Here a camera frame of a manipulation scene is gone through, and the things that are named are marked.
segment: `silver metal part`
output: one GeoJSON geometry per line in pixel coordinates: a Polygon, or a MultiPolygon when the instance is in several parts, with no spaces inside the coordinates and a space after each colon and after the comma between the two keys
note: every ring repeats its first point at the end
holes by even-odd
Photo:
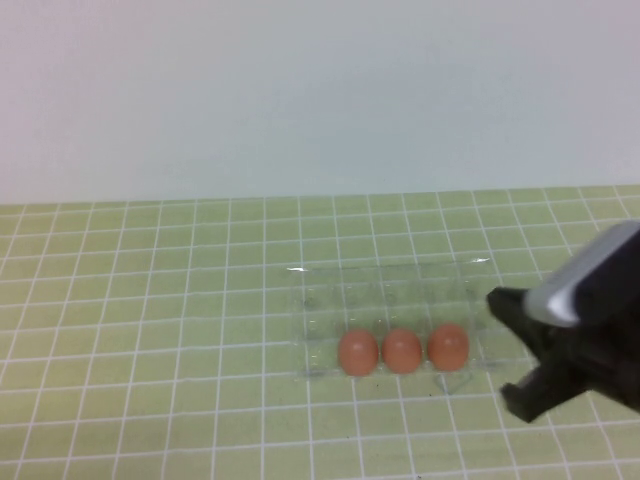
{"type": "Polygon", "coordinates": [[[524,310],[541,323],[573,327],[580,322],[574,308],[576,286],[640,231],[640,222],[625,221],[596,237],[540,286],[527,292],[524,310]]]}

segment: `cutting mat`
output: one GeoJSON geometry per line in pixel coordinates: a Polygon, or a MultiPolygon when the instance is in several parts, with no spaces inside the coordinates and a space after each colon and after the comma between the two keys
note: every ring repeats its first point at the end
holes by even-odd
{"type": "Polygon", "coordinates": [[[536,284],[640,186],[0,207],[0,479],[640,476],[640,417],[588,395],[525,425],[497,388],[296,380],[286,267],[493,258],[536,284]]]}

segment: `grid line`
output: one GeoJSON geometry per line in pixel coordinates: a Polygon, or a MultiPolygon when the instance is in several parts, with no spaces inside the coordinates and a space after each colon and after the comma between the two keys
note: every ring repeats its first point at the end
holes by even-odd
{"type": "MultiPolygon", "coordinates": [[[[159,213],[158,213],[158,218],[160,218],[162,216],[162,207],[163,207],[163,202],[160,202],[160,207],[159,207],[159,213]]],[[[160,222],[158,222],[158,228],[156,229],[156,234],[155,234],[155,241],[154,241],[154,249],[153,252],[151,254],[151,263],[153,264],[153,260],[155,259],[155,255],[156,255],[156,247],[158,246],[158,239],[160,238],[160,222]]],[[[144,318],[144,314],[146,312],[147,306],[148,306],[148,295],[149,295],[149,290],[151,289],[151,273],[149,273],[149,276],[147,278],[147,286],[146,286],[146,294],[145,294],[145,298],[144,298],[144,302],[142,304],[142,314],[140,316],[140,322],[138,324],[138,332],[136,334],[136,346],[135,346],[135,350],[133,352],[133,361],[131,363],[131,374],[129,376],[129,384],[127,385],[127,393],[125,396],[125,402],[124,402],[124,411],[126,412],[129,408],[129,402],[131,400],[131,390],[132,390],[132,386],[133,386],[133,381],[135,378],[135,373],[136,373],[136,361],[138,359],[138,353],[140,352],[140,338],[142,337],[142,319],[144,318]]],[[[116,457],[115,460],[113,462],[113,471],[111,474],[112,480],[116,480],[116,475],[118,473],[118,462],[122,453],[122,442],[124,439],[124,430],[126,427],[126,422],[125,422],[125,417],[122,417],[122,422],[120,425],[120,434],[118,436],[118,447],[116,449],[116,457]]]]}
{"type": "MultiPolygon", "coordinates": [[[[118,245],[116,247],[116,254],[115,254],[115,258],[113,260],[112,271],[115,270],[116,263],[117,263],[117,260],[118,260],[119,247],[120,247],[120,243],[122,242],[122,235],[124,233],[124,226],[125,226],[126,218],[127,218],[127,208],[125,206],[124,214],[122,216],[122,228],[121,228],[121,231],[120,231],[120,236],[118,237],[118,245]]],[[[89,378],[91,377],[91,369],[93,367],[93,361],[96,358],[96,350],[97,350],[98,343],[99,343],[99,340],[100,340],[100,325],[102,323],[102,320],[104,319],[104,314],[105,314],[106,309],[107,309],[107,298],[109,298],[109,291],[111,290],[111,285],[113,283],[112,281],[113,281],[113,277],[111,277],[109,279],[109,283],[107,284],[107,292],[105,294],[105,300],[103,301],[103,304],[102,304],[102,312],[100,313],[100,320],[99,320],[98,325],[96,327],[96,330],[97,330],[96,331],[96,338],[95,338],[95,340],[93,342],[93,347],[91,347],[91,355],[89,357],[89,365],[87,366],[87,373],[86,373],[85,379],[84,379],[84,388],[82,389],[82,393],[80,394],[80,403],[78,404],[78,414],[76,415],[76,421],[75,421],[75,425],[74,425],[74,428],[73,428],[73,434],[71,436],[71,444],[69,445],[69,454],[67,456],[67,461],[66,461],[65,466],[64,466],[63,478],[66,478],[68,473],[69,473],[69,466],[71,465],[71,459],[73,457],[73,450],[75,448],[76,438],[78,436],[78,426],[80,425],[80,417],[82,415],[82,409],[84,408],[84,401],[85,401],[87,390],[88,390],[87,387],[89,386],[89,378]]]]}
{"type": "MultiPolygon", "coordinates": [[[[226,264],[229,266],[229,245],[231,240],[231,214],[233,202],[229,202],[229,210],[227,212],[228,222],[227,222],[227,256],[226,256],[226,264]]],[[[224,345],[224,323],[227,315],[227,285],[229,281],[229,270],[225,269],[224,272],[224,297],[222,298],[222,321],[220,322],[220,342],[218,348],[220,349],[220,354],[218,356],[218,379],[222,375],[222,347],[224,345]]],[[[220,384],[218,383],[218,388],[216,389],[216,411],[214,416],[213,423],[213,445],[211,446],[211,480],[215,480],[216,474],[216,449],[218,447],[218,412],[220,410],[220,384]]]]}
{"type": "MultiPolygon", "coordinates": [[[[518,214],[515,210],[515,206],[512,205],[513,208],[513,213],[516,216],[516,219],[518,218],[518,214]]],[[[527,248],[530,247],[529,242],[527,240],[527,237],[524,235],[524,230],[522,229],[522,224],[520,223],[520,220],[518,220],[518,227],[520,228],[520,230],[522,231],[522,236],[524,237],[524,241],[525,244],[527,246],[527,248]]],[[[533,253],[531,252],[531,250],[529,250],[529,256],[531,257],[531,261],[533,262],[533,265],[535,266],[535,269],[538,272],[538,277],[540,278],[540,280],[542,280],[543,276],[542,273],[540,272],[540,269],[538,268],[538,262],[536,261],[535,256],[533,255],[533,253]]],[[[533,359],[531,359],[531,356],[529,356],[529,359],[531,360],[531,366],[533,366],[533,359]]],[[[558,446],[558,449],[560,450],[560,455],[562,456],[562,461],[565,465],[565,472],[567,474],[567,478],[571,479],[572,475],[571,475],[571,471],[569,470],[569,466],[567,464],[567,455],[564,452],[564,448],[562,448],[562,443],[560,443],[560,439],[558,438],[558,434],[556,433],[556,429],[555,426],[553,424],[553,420],[550,418],[549,413],[546,414],[546,417],[549,420],[549,425],[551,426],[551,434],[553,435],[553,439],[556,442],[556,445],[558,446]]]]}

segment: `clear plastic egg carton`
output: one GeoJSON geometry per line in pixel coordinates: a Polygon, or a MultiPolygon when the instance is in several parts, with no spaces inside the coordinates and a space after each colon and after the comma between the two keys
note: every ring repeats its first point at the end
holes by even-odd
{"type": "MultiPolygon", "coordinates": [[[[438,372],[426,357],[431,331],[456,323],[469,335],[469,359],[463,371],[495,369],[485,345],[486,325],[478,321],[483,288],[495,278],[489,259],[402,266],[344,269],[290,269],[293,369],[302,377],[344,375],[338,343],[354,328],[370,331],[378,345],[393,328],[417,334],[423,348],[422,371],[438,372]]],[[[379,361],[374,373],[392,374],[379,361]]]]}

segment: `plastic tray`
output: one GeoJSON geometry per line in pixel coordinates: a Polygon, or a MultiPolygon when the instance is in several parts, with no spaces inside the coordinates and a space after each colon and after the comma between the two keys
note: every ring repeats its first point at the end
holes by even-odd
{"type": "MultiPolygon", "coordinates": [[[[431,366],[424,346],[429,333],[444,323],[457,323],[469,335],[470,353],[464,377],[476,369],[495,369],[499,362],[485,344],[486,326],[478,322],[484,310],[479,287],[493,277],[489,259],[345,269],[290,269],[293,370],[301,377],[344,375],[337,348],[342,335],[365,328],[378,340],[396,327],[414,331],[423,346],[419,368],[431,366]]],[[[382,361],[374,373],[393,375],[382,361]]]]}

